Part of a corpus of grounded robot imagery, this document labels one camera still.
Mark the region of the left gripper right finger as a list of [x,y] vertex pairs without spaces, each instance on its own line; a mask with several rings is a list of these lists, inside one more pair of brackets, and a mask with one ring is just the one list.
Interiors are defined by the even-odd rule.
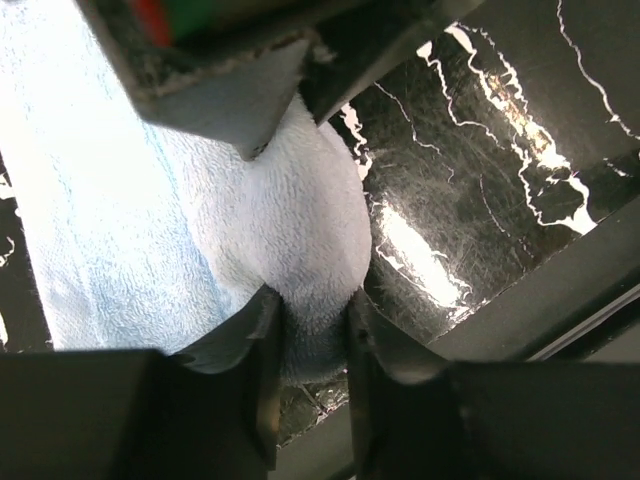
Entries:
[[363,291],[347,323],[358,478],[638,477],[637,365],[448,361]]

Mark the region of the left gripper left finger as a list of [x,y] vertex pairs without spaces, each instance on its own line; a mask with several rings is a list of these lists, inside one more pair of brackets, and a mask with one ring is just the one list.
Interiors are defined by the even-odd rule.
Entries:
[[264,479],[276,465],[282,301],[262,287],[172,356],[5,354],[5,479]]

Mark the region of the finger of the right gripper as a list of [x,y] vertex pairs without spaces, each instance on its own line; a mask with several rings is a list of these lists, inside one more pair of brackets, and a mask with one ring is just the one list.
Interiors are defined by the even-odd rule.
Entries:
[[362,1],[321,21],[315,31],[327,57],[311,61],[300,86],[316,123],[327,121],[482,4],[482,0]]
[[309,28],[257,31],[191,53],[154,46],[125,1],[77,5],[142,119],[229,143],[244,160],[274,136],[313,44]]

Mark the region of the light blue towel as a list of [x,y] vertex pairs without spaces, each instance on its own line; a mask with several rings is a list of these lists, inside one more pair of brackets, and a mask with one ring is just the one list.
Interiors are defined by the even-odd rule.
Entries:
[[284,380],[345,367],[370,221],[348,147],[300,98],[246,162],[142,121],[72,3],[3,2],[1,154],[56,349],[175,353],[269,286]]

